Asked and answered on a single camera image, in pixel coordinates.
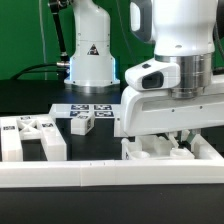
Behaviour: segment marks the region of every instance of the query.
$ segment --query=warning label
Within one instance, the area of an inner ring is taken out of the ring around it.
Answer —
[[[88,55],[99,55],[98,50],[96,49],[95,44],[93,44],[93,46],[90,48]]]

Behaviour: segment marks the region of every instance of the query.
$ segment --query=black tabletop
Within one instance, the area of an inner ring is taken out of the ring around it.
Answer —
[[[74,93],[58,81],[0,81],[0,116],[46,114],[54,103],[118,104],[120,98],[120,92]],[[68,123],[59,119],[59,130]],[[81,147],[71,146],[69,159],[120,159],[120,140],[113,140],[112,132],[112,120],[97,121],[92,134],[76,139]],[[94,133],[104,135],[107,145],[116,144],[116,150],[98,147]],[[67,131],[62,134],[72,144]],[[96,145],[93,151],[84,147],[87,139]],[[2,224],[224,223],[223,207],[223,184],[0,189]]]

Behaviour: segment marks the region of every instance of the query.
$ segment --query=white 3d-printed part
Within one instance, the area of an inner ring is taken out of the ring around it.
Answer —
[[[86,135],[94,127],[95,116],[92,112],[80,113],[71,120],[71,134]]]
[[[2,161],[23,161],[21,140],[40,139],[48,161],[67,160],[67,147],[49,115],[1,118]]]

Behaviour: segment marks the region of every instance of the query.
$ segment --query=green wall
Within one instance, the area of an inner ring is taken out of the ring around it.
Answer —
[[[124,81],[124,72],[136,63],[153,57],[153,46],[141,43],[129,29],[129,0],[119,0],[124,31],[133,51],[130,56],[125,44],[118,16],[116,0],[94,0],[111,16],[111,54],[118,62],[118,77]],[[59,47],[48,0],[42,0],[47,61],[59,60]],[[74,17],[72,8],[60,12],[66,47],[71,56],[74,51]],[[0,79],[9,79],[13,74],[31,65],[43,63],[39,0],[3,1],[0,7]],[[223,64],[219,54],[215,55],[215,66]],[[24,75],[24,79],[44,79],[44,74]],[[48,79],[56,79],[49,74]]]

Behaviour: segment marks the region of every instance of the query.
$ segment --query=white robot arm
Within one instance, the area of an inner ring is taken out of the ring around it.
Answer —
[[[131,1],[132,30],[156,45],[154,59],[126,72],[121,126],[127,135],[224,124],[224,77],[212,74],[217,5],[217,0]]]
[[[92,0],[64,0],[56,4],[59,9],[70,4],[75,17],[76,51],[70,58],[70,76],[65,80],[66,86],[94,93],[119,86],[115,59],[110,54],[109,14]]]

